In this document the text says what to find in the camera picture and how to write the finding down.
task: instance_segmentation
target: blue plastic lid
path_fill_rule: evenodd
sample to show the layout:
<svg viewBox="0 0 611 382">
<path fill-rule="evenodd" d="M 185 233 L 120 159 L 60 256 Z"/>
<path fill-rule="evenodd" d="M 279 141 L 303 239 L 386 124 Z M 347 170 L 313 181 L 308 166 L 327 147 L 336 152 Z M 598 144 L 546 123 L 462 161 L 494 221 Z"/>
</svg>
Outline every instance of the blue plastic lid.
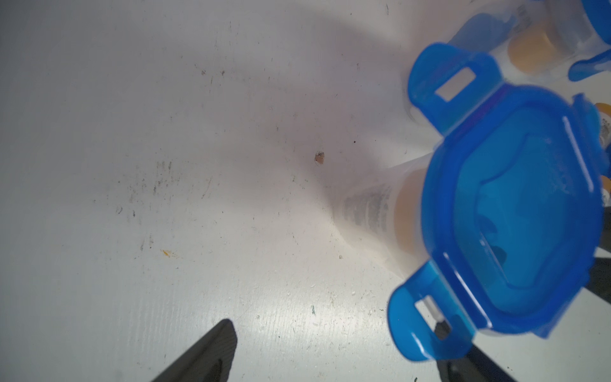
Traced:
<svg viewBox="0 0 611 382">
<path fill-rule="evenodd" d="M 596 33 L 611 45 L 611 1 L 581 0 L 581 3 Z"/>
<path fill-rule="evenodd" d="M 572 64 L 568 77 L 569 80 L 577 82 L 604 71 L 611 72 L 611 49 L 589 60 L 581 60 Z"/>
<path fill-rule="evenodd" d="M 452 99 L 439 90 L 468 68 Z M 408 94 L 444 135 L 422 196 L 431 260 L 391 296 L 390 332 L 413 361 L 464 356 L 478 328 L 545 337 L 588 280 L 602 224 L 596 108 L 503 83 L 494 59 L 433 44 Z M 451 327 L 440 340 L 414 304 L 431 296 Z"/>
</svg>

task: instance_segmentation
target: dirt mark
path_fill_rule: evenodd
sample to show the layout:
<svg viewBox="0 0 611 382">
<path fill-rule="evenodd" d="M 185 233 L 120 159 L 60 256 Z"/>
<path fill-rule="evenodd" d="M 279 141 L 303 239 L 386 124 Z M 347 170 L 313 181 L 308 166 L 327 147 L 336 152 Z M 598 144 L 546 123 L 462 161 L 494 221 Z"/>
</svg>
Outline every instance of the dirt mark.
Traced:
<svg viewBox="0 0 611 382">
<path fill-rule="evenodd" d="M 212 182 L 212 177 L 210 177 L 210 180 L 208 181 L 208 185 L 206 186 L 206 191 L 203 192 L 202 195 L 202 199 L 204 196 L 206 196 L 206 193 L 208 192 L 208 189 L 210 189 L 210 183 Z"/>
<path fill-rule="evenodd" d="M 323 164 L 324 163 L 324 153 L 322 151 L 317 152 L 316 155 L 314 156 L 314 160 L 318 164 Z"/>
</svg>

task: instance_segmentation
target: white surface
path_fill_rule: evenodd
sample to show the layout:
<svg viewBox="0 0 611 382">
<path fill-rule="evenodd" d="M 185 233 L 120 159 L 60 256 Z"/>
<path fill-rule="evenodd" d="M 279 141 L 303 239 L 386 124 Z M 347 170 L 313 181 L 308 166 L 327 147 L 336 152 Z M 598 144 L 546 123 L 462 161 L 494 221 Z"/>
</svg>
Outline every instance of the white surface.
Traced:
<svg viewBox="0 0 611 382">
<path fill-rule="evenodd" d="M 228 317 L 231 381 L 437 381 L 330 200 L 431 150 L 405 77 L 468 2 L 3 2 L 0 380 L 147 381 Z M 561 345 L 478 341 L 521 381 L 603 380 L 587 293 Z"/>
</svg>

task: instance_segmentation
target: black object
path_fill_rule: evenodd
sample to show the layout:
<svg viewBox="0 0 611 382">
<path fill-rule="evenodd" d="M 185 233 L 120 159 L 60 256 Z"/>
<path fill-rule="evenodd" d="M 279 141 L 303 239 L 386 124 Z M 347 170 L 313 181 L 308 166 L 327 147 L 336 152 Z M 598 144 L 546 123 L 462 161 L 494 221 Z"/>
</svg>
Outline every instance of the black object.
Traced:
<svg viewBox="0 0 611 382">
<path fill-rule="evenodd" d="M 611 252 L 611 207 L 605 207 L 602 213 L 602 232 L 598 246 Z"/>
<path fill-rule="evenodd" d="M 590 281 L 585 287 L 611 304 L 611 259 L 595 258 L 590 268 Z"/>
<path fill-rule="evenodd" d="M 439 338 L 449 333 L 447 322 L 435 326 Z M 516 382 L 475 345 L 463 358 L 437 361 L 437 369 L 442 382 Z"/>
<path fill-rule="evenodd" d="M 237 345 L 238 337 L 233 323 L 225 319 L 168 366 L 153 382 L 227 382 Z"/>
</svg>

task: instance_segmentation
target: plastic container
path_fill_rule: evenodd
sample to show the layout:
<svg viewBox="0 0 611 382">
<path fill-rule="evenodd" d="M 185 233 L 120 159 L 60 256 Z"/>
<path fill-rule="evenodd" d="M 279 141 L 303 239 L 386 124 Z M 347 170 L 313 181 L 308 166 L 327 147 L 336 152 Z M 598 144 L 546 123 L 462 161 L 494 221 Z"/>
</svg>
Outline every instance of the plastic container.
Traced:
<svg viewBox="0 0 611 382">
<path fill-rule="evenodd" d="M 505 83 L 490 55 L 446 44 L 416 60 L 408 95 L 444 140 L 335 209 L 355 246 L 384 247 L 388 265 L 415 271 L 389 301 L 395 345 L 422 361 L 464 356 L 479 329 L 545 338 L 587 282 L 601 232 L 599 174 L 609 163 L 598 111 L 582 95 L 569 105 Z M 419 301 L 446 321 L 447 338 Z"/>
<path fill-rule="evenodd" d="M 405 279 L 429 259 L 420 228 L 420 200 L 431 155 L 363 179 L 334 208 L 350 243 Z"/>
<path fill-rule="evenodd" d="M 490 52 L 512 83 L 579 81 L 611 69 L 609 0 L 505 0 L 478 10 L 449 43 Z"/>
</svg>

